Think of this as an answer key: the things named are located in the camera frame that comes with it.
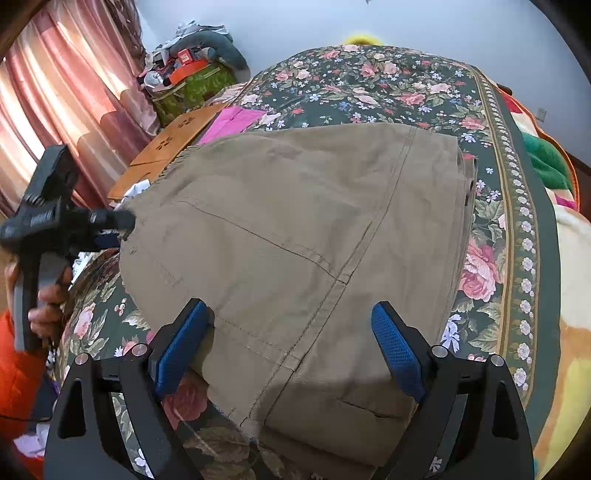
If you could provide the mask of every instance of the white wall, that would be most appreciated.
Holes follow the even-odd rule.
[[[542,128],[591,165],[591,85],[529,0],[137,0],[147,49],[177,24],[225,24],[254,73],[307,48],[370,33],[473,64],[511,87]]]

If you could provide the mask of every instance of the blue gripper pad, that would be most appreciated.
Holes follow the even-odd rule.
[[[158,362],[158,375],[154,385],[154,393],[158,398],[176,392],[206,331],[207,306],[200,301],[189,313]]]
[[[382,349],[392,376],[406,395],[420,402],[425,396],[421,365],[390,316],[378,303],[371,312],[371,328]]]

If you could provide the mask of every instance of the gray handle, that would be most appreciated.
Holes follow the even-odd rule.
[[[57,283],[68,265],[68,260],[51,252],[40,257],[21,256],[12,307],[14,348],[17,352],[32,352],[41,348],[41,339],[31,331],[29,310],[45,305],[37,298],[39,290]]]

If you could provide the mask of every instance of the floral bedsheet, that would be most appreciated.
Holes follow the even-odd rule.
[[[496,87],[478,69],[453,60],[345,45],[278,63],[257,75],[235,103],[267,112],[251,129],[404,123],[454,135],[464,158],[477,158],[474,221],[457,298],[449,318],[434,321],[444,323],[441,342],[456,356],[505,357],[535,445],[560,354],[556,223]],[[153,337],[125,292],[117,255],[96,265],[82,284],[57,355],[58,381],[79,352],[122,355]],[[130,457],[147,473],[123,399],[113,402]],[[197,375],[186,375],[164,409],[206,480],[318,478],[241,435],[207,402]],[[435,458],[434,471],[445,463]]]

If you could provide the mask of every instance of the orange jacket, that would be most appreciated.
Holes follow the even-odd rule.
[[[45,370],[46,351],[17,352],[14,349],[14,326],[7,310],[0,317],[0,414],[19,419],[31,416],[37,390]],[[11,442],[24,433],[27,422],[0,417],[0,436]],[[42,461],[26,458],[23,464],[41,479]]]

